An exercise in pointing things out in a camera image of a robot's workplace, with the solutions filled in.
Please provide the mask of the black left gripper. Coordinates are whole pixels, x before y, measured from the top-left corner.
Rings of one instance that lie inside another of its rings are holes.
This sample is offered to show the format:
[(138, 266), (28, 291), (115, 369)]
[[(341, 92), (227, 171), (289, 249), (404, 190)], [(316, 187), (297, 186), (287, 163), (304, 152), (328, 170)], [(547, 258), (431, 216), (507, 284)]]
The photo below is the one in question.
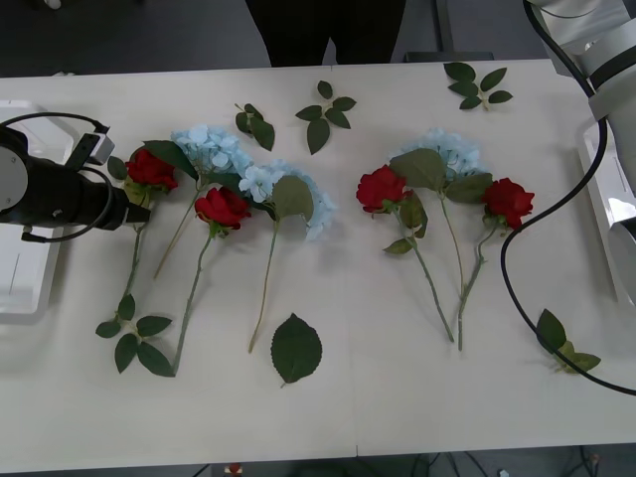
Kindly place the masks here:
[(106, 215), (95, 223), (100, 230), (113, 231), (124, 222), (127, 211), (129, 224), (146, 224), (151, 217), (151, 211), (145, 207), (129, 204), (123, 190), (105, 183), (85, 182), (79, 199), (79, 211), (74, 218), (75, 225), (88, 226), (92, 224), (109, 204)]

